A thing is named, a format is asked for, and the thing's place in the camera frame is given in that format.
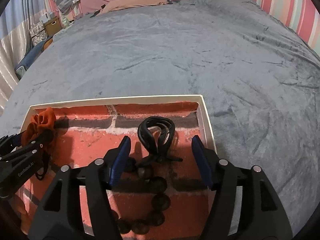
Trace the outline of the person's left hand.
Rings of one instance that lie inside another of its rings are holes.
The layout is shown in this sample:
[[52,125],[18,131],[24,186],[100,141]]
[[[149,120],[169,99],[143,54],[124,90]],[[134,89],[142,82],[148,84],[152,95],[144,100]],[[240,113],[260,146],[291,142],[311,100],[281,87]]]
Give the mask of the person's left hand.
[[30,217],[25,209],[25,204],[23,200],[21,200],[21,198],[15,194],[11,199],[11,206],[13,210],[20,215],[21,230],[23,233],[27,235],[30,229]]

